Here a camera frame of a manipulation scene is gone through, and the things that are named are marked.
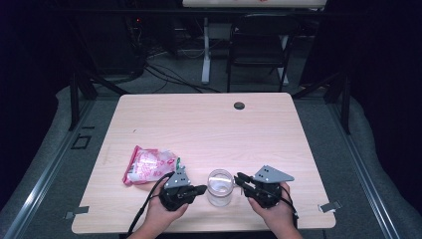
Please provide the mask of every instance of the office chair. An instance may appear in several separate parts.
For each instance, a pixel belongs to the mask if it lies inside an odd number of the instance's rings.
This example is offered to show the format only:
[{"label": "office chair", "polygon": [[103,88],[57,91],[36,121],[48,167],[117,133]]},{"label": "office chair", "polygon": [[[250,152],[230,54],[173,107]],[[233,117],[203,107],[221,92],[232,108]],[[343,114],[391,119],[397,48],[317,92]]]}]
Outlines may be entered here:
[{"label": "office chair", "polygon": [[[271,68],[271,72],[276,68],[284,68],[279,83],[281,92],[292,40],[299,30],[300,22],[293,16],[248,14],[238,18],[230,32],[227,92],[230,92],[232,66]],[[286,46],[283,37],[287,37]]]}]

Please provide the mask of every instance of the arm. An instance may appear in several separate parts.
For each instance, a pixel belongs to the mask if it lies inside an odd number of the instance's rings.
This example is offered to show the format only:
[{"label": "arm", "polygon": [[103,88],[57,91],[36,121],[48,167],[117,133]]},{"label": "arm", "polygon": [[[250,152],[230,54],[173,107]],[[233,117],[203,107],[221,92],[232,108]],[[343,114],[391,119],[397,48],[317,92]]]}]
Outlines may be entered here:
[{"label": "arm", "polygon": [[167,229],[170,224],[181,217],[187,210],[188,204],[184,204],[176,211],[167,211],[161,204],[158,194],[165,181],[162,181],[153,193],[153,198],[149,201],[145,220],[142,225],[130,235],[130,239],[153,239]]},{"label": "arm", "polygon": [[[285,182],[280,183],[289,193],[290,188]],[[289,200],[289,197],[285,191],[282,194],[283,198]],[[283,201],[271,208],[262,208],[257,201],[253,198],[248,198],[252,209],[260,215],[268,228],[277,236],[278,239],[297,239],[302,238],[299,231],[295,228],[292,218],[292,209]]]}]

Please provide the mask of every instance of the clear glass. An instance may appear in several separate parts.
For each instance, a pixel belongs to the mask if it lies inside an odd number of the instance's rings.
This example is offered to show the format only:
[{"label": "clear glass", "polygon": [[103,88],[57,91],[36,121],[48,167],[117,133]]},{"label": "clear glass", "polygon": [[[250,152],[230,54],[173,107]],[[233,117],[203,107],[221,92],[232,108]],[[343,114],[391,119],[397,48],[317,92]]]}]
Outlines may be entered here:
[{"label": "clear glass", "polygon": [[214,206],[226,206],[232,200],[233,176],[224,169],[216,169],[208,176],[207,197]]}]

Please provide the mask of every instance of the wrist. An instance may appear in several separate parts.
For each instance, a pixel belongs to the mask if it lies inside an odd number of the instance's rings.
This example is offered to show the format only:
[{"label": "wrist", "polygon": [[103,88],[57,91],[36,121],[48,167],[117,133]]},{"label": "wrist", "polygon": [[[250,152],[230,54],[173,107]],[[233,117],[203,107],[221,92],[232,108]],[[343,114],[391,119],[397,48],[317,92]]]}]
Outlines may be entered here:
[{"label": "wrist", "polygon": [[276,229],[274,229],[272,231],[277,236],[278,239],[302,238],[298,229],[296,229],[296,227],[293,226],[293,225],[292,226],[277,227]]},{"label": "wrist", "polygon": [[154,239],[156,238],[161,232],[158,232],[154,227],[148,227],[145,225],[141,225],[131,236],[129,239]]}]

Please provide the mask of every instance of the plastic bag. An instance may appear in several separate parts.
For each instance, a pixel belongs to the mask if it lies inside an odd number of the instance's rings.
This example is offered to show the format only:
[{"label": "plastic bag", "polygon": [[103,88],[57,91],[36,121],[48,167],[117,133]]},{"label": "plastic bag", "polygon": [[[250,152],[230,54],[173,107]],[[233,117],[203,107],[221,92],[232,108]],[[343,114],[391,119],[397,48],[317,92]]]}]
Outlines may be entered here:
[{"label": "plastic bag", "polygon": [[178,157],[169,150],[143,149],[137,146],[123,177],[125,185],[156,181],[165,173],[175,171]]}]

